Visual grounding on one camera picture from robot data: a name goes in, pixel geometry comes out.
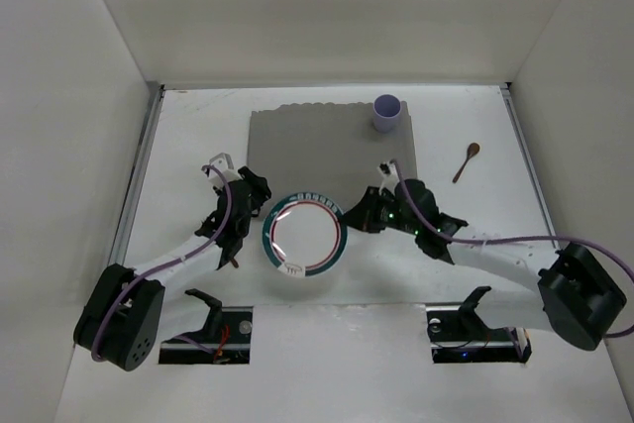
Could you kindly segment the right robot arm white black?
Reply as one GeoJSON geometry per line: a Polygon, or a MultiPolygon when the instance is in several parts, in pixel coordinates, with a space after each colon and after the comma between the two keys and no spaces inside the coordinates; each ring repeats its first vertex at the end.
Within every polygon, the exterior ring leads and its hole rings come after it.
{"type": "Polygon", "coordinates": [[[519,285],[519,291],[507,292],[482,284],[460,303],[430,306],[433,342],[477,341],[505,328],[524,328],[549,331],[593,351],[627,302],[587,246],[499,245],[467,221],[441,212],[434,194],[417,179],[400,181],[393,190],[368,187],[341,222],[365,233],[389,228],[409,234],[433,260],[519,285]]]}

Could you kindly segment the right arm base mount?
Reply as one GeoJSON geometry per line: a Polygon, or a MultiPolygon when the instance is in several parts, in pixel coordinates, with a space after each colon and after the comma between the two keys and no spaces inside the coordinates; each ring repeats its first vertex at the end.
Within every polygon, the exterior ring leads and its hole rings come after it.
{"type": "Polygon", "coordinates": [[[427,334],[434,364],[526,364],[532,346],[523,328],[489,329],[457,307],[429,308],[427,334]]]}

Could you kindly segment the brown wooden spoon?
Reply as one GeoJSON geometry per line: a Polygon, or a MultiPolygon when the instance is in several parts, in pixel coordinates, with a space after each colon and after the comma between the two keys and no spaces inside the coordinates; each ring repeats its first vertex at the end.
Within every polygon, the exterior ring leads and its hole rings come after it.
{"type": "Polygon", "coordinates": [[[463,163],[461,164],[460,168],[457,170],[457,172],[455,173],[455,175],[452,178],[452,182],[453,183],[457,183],[460,180],[460,178],[461,178],[466,166],[468,165],[469,161],[471,159],[473,159],[479,153],[479,151],[480,151],[480,144],[479,143],[470,143],[468,145],[467,150],[466,150],[465,159],[464,159],[463,163]]]}

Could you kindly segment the white plate green red rim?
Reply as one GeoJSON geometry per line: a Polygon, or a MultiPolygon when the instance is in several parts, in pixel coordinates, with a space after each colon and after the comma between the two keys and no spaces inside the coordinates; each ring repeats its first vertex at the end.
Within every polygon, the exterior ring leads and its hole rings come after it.
{"type": "Polygon", "coordinates": [[[264,219],[264,253],[288,276],[322,275],[336,266],[345,251],[348,230],[342,217],[341,207],[325,195],[308,191],[289,195],[264,219]]]}

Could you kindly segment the aluminium table rail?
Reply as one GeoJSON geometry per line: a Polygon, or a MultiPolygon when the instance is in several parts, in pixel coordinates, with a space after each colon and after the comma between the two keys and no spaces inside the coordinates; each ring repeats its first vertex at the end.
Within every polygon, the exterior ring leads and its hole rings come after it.
{"type": "Polygon", "coordinates": [[[120,210],[108,258],[99,267],[99,272],[95,275],[95,281],[99,280],[103,271],[110,264],[122,264],[125,261],[129,247],[165,93],[164,85],[160,82],[148,81],[146,86],[149,89],[150,96],[129,175],[124,202],[120,210]]]}
{"type": "Polygon", "coordinates": [[[513,102],[513,97],[511,94],[511,83],[502,83],[499,88],[521,151],[521,155],[523,157],[523,161],[529,173],[531,184],[539,204],[543,221],[545,223],[547,231],[549,233],[553,233],[554,226],[552,218],[513,102]]]}

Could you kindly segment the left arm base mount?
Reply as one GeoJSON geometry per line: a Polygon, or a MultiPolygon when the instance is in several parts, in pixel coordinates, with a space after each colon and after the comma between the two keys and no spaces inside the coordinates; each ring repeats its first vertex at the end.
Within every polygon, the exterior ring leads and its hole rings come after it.
{"type": "Polygon", "coordinates": [[[189,334],[163,342],[158,363],[165,366],[241,366],[251,359],[253,307],[225,307],[214,334],[189,334]]]}

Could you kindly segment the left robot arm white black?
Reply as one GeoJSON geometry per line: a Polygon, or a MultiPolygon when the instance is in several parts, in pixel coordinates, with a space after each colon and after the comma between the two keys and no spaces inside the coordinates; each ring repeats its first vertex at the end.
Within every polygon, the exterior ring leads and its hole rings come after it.
{"type": "Polygon", "coordinates": [[[194,234],[161,258],[131,267],[110,264],[99,276],[73,331],[74,345],[94,361],[132,371],[154,345],[172,339],[217,358],[229,340],[221,300],[193,284],[237,263],[271,191],[246,166],[233,169],[215,160],[202,170],[217,202],[194,234]]]}

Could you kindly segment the right aluminium table rail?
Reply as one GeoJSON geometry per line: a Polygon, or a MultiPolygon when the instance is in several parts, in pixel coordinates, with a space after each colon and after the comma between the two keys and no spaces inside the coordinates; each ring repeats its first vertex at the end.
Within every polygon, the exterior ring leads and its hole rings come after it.
{"type": "Polygon", "coordinates": [[[511,83],[502,83],[499,88],[521,151],[521,155],[523,157],[523,161],[529,173],[531,184],[539,204],[543,221],[545,223],[547,231],[549,233],[553,233],[554,226],[552,218],[513,102],[513,97],[511,94],[511,83]]]}

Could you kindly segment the grey cloth placemat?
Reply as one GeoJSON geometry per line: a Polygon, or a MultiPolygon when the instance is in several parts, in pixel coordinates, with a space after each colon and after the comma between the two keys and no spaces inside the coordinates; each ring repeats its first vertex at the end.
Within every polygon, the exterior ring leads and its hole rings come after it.
{"type": "Polygon", "coordinates": [[[412,120],[406,102],[395,128],[379,132],[370,103],[292,103],[254,112],[247,167],[267,180],[271,199],[262,216],[300,191],[320,193],[343,210],[369,185],[380,185],[380,163],[397,159],[407,178],[418,176],[412,120]]]}

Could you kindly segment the lilac plastic cup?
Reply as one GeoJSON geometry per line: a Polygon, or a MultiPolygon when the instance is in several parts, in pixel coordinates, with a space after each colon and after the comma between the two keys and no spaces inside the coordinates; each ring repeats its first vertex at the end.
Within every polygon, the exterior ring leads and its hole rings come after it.
{"type": "Polygon", "coordinates": [[[372,110],[374,128],[380,133],[388,133],[399,123],[401,102],[391,94],[383,94],[373,101],[372,110]]]}

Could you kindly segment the left aluminium table rail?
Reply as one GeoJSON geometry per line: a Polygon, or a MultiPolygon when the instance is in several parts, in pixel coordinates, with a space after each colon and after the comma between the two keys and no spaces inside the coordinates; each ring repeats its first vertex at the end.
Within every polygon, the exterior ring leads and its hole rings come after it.
{"type": "Polygon", "coordinates": [[[164,85],[160,82],[148,81],[146,86],[149,89],[150,96],[129,175],[124,202],[120,210],[108,258],[99,267],[99,272],[95,275],[95,281],[99,280],[103,271],[110,264],[122,264],[125,261],[129,247],[165,93],[164,85]]]}

